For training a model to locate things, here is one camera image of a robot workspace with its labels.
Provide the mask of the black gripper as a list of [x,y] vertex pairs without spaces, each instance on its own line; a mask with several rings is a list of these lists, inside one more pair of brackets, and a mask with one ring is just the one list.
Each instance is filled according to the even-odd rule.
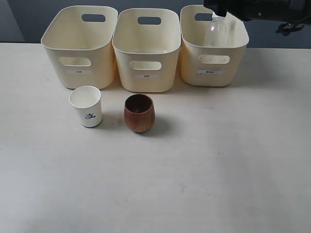
[[205,0],[204,6],[217,16],[226,13],[240,20],[310,21],[309,0]]

